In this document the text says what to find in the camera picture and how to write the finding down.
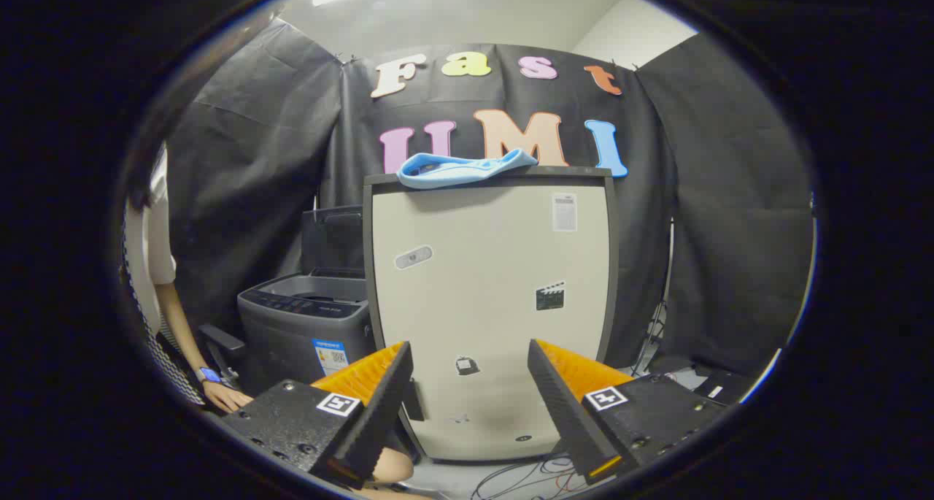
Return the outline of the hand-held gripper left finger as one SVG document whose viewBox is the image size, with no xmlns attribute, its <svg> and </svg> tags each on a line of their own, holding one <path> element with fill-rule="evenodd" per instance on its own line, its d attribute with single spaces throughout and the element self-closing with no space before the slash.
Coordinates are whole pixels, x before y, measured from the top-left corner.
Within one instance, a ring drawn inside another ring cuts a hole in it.
<svg viewBox="0 0 934 500">
<path fill-rule="evenodd" d="M 253 449 L 356 489 L 376 468 L 413 368 L 409 342 L 399 342 L 314 383 L 273 384 L 221 421 Z"/>
</svg>

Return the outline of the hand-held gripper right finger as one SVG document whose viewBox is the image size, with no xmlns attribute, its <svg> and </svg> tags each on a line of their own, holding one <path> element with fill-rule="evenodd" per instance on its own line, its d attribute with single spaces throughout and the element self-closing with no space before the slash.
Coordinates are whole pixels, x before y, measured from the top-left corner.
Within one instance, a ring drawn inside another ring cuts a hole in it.
<svg viewBox="0 0 934 500">
<path fill-rule="evenodd" d="M 527 366 L 558 444 L 590 485 L 668 457 L 727 409 L 668 376 L 631 377 L 537 338 Z"/>
</svg>

